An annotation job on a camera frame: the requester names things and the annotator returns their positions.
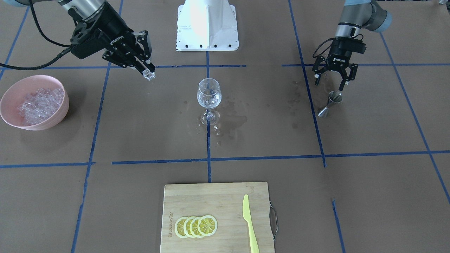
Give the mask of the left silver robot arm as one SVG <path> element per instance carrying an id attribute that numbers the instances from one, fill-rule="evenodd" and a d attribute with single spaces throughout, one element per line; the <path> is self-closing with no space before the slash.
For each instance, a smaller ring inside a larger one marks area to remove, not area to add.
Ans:
<path id="1" fill-rule="evenodd" d="M 328 55 L 323 52 L 313 58 L 316 59 L 312 71 L 316 78 L 315 85 L 319 85 L 321 76 L 327 72 L 337 72 L 342 77 L 339 91 L 355 80 L 359 65 L 351 63 L 352 53 L 365 53 L 366 44 L 357 39 L 362 29 L 381 33 L 392 24 L 392 15 L 383 9 L 375 0 L 346 0 L 342 10 L 335 36 L 324 41 L 330 41 L 327 48 Z"/>

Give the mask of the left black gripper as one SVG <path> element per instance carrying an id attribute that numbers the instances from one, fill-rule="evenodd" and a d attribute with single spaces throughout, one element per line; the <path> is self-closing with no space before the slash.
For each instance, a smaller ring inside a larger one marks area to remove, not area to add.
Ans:
<path id="1" fill-rule="evenodd" d="M 314 72 L 315 85 L 320 84 L 321 75 L 326 71 L 339 72 L 342 81 L 339 86 L 339 91 L 343 91 L 345 85 L 350 81 L 354 81 L 359 65 L 350 64 L 350 58 L 355 47 L 355 39 L 353 38 L 330 38 L 331 45 L 328 56 L 317 56 L 313 64 L 312 71 Z M 350 69 L 350 74 L 347 74 L 346 69 Z"/>

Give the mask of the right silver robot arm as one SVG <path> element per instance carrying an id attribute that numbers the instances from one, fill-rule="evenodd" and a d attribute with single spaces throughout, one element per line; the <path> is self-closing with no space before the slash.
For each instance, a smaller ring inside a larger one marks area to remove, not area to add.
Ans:
<path id="1" fill-rule="evenodd" d="M 102 58 L 122 68 L 137 70 L 144 78 L 155 77 L 155 65 L 151 62 L 151 42 L 148 31 L 135 32 L 106 0 L 59 0 L 75 29 L 70 44 L 59 44 L 61 51 L 50 62 L 37 67 L 16 67 L 1 64 L 14 70 L 39 70 L 54 64 L 68 53 L 85 59 L 103 50 Z"/>

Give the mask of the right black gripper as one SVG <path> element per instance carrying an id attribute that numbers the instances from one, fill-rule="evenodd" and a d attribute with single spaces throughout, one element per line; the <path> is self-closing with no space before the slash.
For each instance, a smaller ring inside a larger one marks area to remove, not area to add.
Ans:
<path id="1" fill-rule="evenodd" d="M 152 46 L 148 31 L 134 32 L 113 7 L 103 7 L 90 20 L 80 22 L 103 31 L 104 60 L 122 68 L 130 67 L 141 75 L 142 72 L 155 72 L 150 59 Z"/>

